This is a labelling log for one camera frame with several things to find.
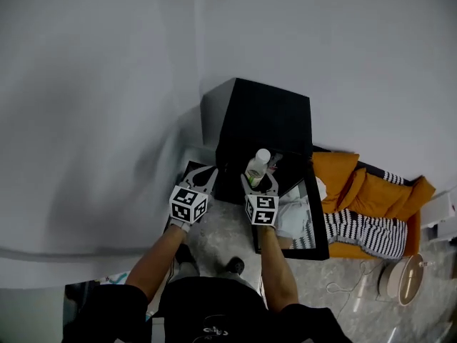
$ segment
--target white bottle cap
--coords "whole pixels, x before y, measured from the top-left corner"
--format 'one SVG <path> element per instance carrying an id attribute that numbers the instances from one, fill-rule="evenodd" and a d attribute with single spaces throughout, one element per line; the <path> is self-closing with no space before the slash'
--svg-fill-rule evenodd
<path id="1" fill-rule="evenodd" d="M 270 161 L 270 158 L 271 158 L 270 151 L 268 151 L 267 149 L 260 149 L 257 151 L 256 159 L 260 163 L 266 164 Z"/>

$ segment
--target gray floor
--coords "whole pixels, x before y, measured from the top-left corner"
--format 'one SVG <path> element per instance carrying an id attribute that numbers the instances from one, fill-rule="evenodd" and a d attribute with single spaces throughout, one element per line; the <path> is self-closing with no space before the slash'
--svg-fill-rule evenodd
<path id="1" fill-rule="evenodd" d="M 188 243 L 203 276 L 215 275 L 238 256 L 246 264 L 242 277 L 258 288 L 261 260 L 253 251 L 251 228 L 241 207 L 213 201 L 201 223 L 193 226 Z M 289 264 L 300 303 L 329 307 L 353 342 L 436 342 L 457 302 L 457 280 L 451 279 L 455 249 L 446 242 L 429 243 L 421 253 L 431 265 L 419 295 L 407 307 L 378 295 L 378 278 L 385 267 L 381 260 L 289 260 Z"/>

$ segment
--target black sleeve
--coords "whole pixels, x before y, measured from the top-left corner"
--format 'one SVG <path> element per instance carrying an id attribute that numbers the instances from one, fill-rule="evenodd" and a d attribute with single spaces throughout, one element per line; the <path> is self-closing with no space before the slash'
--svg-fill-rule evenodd
<path id="1" fill-rule="evenodd" d="M 328 308 L 315 309 L 300 304 L 285 307 L 279 313 L 281 331 L 287 342 L 351 343 Z"/>
<path id="2" fill-rule="evenodd" d="M 65 326 L 63 343 L 141 342 L 146 326 L 146 295 L 137 287 L 107 284 L 94 288 L 74 322 Z"/>

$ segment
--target forearm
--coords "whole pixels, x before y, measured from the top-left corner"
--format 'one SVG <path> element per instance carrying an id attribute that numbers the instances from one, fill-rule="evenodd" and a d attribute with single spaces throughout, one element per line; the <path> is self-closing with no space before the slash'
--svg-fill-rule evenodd
<path id="1" fill-rule="evenodd" d="M 135 264 L 126 284 L 138 287 L 144 292 L 148 302 L 151 302 L 169 270 L 179 245 L 185 238 L 185 231 L 171 225 Z"/>
<path id="2" fill-rule="evenodd" d="M 291 268 L 279 247 L 272 227 L 260 227 L 262 248 L 262 280 L 268 308 L 280 312 L 290 304 L 298 304 L 298 291 Z"/>

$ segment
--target black shoe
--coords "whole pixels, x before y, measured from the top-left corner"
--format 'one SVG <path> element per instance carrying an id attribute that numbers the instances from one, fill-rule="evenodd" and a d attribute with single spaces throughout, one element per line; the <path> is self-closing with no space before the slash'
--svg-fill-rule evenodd
<path id="1" fill-rule="evenodd" d="M 181 264 L 184 262 L 192 263 L 193 265 L 197 265 L 194 257 L 191 254 L 191 250 L 185 244 L 181 244 L 176 252 L 175 256 L 176 261 Z"/>
<path id="2" fill-rule="evenodd" d="M 240 275 L 244 270 L 244 262 L 241 258 L 233 257 L 230 259 L 230 262 L 227 263 L 225 270 Z"/>

